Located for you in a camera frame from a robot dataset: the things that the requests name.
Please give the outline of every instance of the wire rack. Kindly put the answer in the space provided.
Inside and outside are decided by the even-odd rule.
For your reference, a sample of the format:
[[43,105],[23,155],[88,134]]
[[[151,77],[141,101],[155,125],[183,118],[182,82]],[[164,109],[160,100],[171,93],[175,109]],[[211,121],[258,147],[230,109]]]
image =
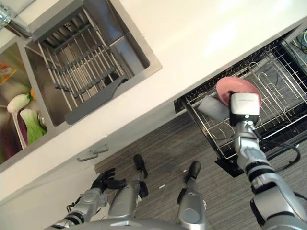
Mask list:
[[[307,64],[290,44],[278,44],[246,58],[222,76],[243,78],[258,88],[262,103],[256,129],[265,139],[276,136],[307,116]],[[197,109],[206,95],[217,96],[215,84],[220,78],[216,77],[189,92],[181,102],[218,156],[230,159],[236,153],[231,138],[235,131],[229,125],[229,118],[218,122]]]
[[116,79],[131,77],[85,9],[38,42],[38,46],[54,87],[61,91],[69,110]]

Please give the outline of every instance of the countertop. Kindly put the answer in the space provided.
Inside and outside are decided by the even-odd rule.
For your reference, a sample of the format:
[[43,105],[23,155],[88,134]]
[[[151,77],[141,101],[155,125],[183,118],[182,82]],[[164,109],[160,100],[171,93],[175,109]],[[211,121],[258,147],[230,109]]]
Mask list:
[[[55,2],[37,0],[21,16],[30,23]],[[159,110],[289,29],[307,23],[305,0],[120,2],[163,68],[3,171],[0,201],[101,138]],[[0,47],[13,39],[5,30],[0,36]],[[25,165],[31,167],[20,173]]]

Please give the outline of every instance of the plate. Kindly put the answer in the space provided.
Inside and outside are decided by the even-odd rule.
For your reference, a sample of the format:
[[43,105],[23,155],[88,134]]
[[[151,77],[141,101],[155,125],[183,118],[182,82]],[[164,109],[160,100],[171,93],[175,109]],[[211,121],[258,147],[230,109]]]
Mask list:
[[247,80],[236,77],[221,78],[216,84],[216,92],[219,99],[225,104],[229,105],[230,95],[235,92],[253,92],[258,94],[260,104],[261,94],[259,90]]

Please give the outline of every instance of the gray carpet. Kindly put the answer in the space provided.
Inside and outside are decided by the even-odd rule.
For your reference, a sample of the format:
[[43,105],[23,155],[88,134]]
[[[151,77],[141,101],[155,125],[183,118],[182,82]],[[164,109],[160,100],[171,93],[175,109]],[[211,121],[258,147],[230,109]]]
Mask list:
[[[294,191],[307,196],[307,141],[299,148],[301,161],[280,175]],[[95,169],[103,172],[116,167],[117,179],[129,179],[129,175],[135,173],[133,155],[137,153],[143,156],[149,173],[146,180],[149,196],[139,203],[137,218],[175,222],[178,210],[176,199],[184,187],[183,171],[197,160],[202,166],[197,181],[207,203],[208,229],[261,229],[249,207],[253,193],[247,177],[232,178],[214,163],[216,155],[213,149],[186,113],[98,163]],[[272,164],[281,166],[294,156],[289,151],[272,160]],[[307,202],[301,202],[307,210]]]

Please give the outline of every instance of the dishwasher rack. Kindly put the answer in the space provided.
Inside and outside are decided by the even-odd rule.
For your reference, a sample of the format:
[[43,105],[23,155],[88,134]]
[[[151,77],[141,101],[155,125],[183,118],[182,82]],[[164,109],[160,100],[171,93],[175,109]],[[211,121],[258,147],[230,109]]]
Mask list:
[[[206,95],[216,96],[215,85],[225,76],[243,78],[255,85],[262,96],[256,129],[264,139],[297,143],[307,129],[307,64],[300,50],[276,40],[181,97],[175,105],[185,108],[216,151],[216,161],[232,176],[241,174],[236,165],[229,118],[218,122],[197,109]],[[280,149],[260,143],[267,157],[280,154]]]
[[[132,77],[85,8],[37,43],[54,87],[71,111],[65,115],[68,124],[110,100],[115,89]],[[84,104],[90,98],[91,103]]]

